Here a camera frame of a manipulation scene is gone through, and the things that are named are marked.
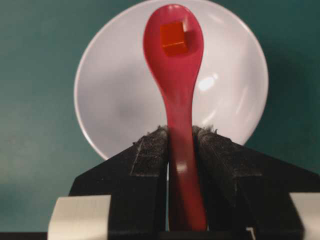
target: orange cube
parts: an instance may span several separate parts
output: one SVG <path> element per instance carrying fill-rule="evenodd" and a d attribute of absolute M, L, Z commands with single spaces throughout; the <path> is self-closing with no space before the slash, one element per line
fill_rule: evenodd
<path fill-rule="evenodd" d="M 162 48 L 167 56 L 188 51 L 182 22 L 172 22 L 160 27 Z"/>

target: white tape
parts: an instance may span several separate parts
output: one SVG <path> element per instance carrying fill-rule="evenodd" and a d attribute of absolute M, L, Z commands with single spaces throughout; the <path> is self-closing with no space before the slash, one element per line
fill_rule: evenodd
<path fill-rule="evenodd" d="M 320 192 L 291 192 L 304 227 L 303 240 L 320 240 Z"/>
<path fill-rule="evenodd" d="M 107 240 L 111 195 L 59 197 L 48 240 Z"/>

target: white plate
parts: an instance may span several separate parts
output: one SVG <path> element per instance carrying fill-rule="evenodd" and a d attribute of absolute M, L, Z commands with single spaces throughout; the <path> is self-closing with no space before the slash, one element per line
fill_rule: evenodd
<path fill-rule="evenodd" d="M 152 12 L 171 3 L 189 8 L 203 32 L 193 124 L 213 125 L 220 135 L 244 144 L 262 116 L 267 64 L 241 19 L 205 0 L 145 1 L 109 21 L 92 39 L 77 69 L 76 116 L 86 139 L 104 159 L 166 124 L 163 100 L 144 58 L 143 32 Z"/>

